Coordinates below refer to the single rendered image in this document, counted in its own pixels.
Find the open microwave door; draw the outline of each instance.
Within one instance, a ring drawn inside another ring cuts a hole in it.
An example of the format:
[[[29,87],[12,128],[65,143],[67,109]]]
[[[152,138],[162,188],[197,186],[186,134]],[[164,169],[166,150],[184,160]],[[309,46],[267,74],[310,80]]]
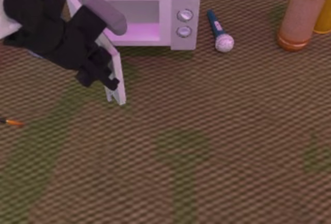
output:
[[[77,12],[77,10],[82,6],[79,0],[68,0],[67,3],[68,3],[70,16],[73,16]],[[112,61],[109,63],[109,67],[112,70],[112,74],[109,76],[109,78],[110,79],[117,78],[119,80],[119,84],[115,91],[111,91],[110,89],[105,87],[107,100],[108,102],[110,102],[114,97],[119,105],[124,105],[126,103],[126,94],[125,94],[124,77],[122,71],[121,55],[116,50],[113,43],[104,34],[104,31],[98,37],[96,43],[99,46],[104,47],[112,55]]]

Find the plastic bottle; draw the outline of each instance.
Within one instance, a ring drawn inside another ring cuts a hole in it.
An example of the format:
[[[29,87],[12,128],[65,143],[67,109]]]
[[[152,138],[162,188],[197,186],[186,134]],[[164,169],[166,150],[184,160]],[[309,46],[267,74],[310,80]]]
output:
[[[331,0],[326,0],[317,19],[314,32],[318,34],[331,33]]]
[[[277,34],[278,44],[287,51],[299,51],[310,41],[325,0],[289,0]]]

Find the yellow cup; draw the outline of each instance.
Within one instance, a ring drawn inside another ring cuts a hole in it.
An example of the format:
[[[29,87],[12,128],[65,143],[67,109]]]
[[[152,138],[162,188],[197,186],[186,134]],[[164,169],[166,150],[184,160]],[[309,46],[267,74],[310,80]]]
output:
[[[314,32],[327,34],[331,32],[331,0],[326,0],[323,9],[316,21]]]

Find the toy microwave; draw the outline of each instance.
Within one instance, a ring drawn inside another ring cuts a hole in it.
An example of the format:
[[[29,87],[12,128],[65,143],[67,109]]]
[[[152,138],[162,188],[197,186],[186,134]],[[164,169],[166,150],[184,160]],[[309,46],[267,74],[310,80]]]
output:
[[[115,46],[168,46],[171,50],[194,50],[197,43],[200,0],[107,0],[123,13],[128,28],[116,36],[103,32]],[[80,0],[67,0],[70,15]]]

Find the blue microphone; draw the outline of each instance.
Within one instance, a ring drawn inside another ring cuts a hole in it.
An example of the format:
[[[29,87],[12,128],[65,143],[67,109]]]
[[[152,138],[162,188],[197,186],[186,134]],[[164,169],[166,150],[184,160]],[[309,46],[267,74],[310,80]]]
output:
[[[223,30],[215,13],[211,9],[207,11],[207,16],[210,26],[212,27],[214,37],[216,39],[215,41],[216,50],[220,52],[231,51],[234,46],[233,38]]]

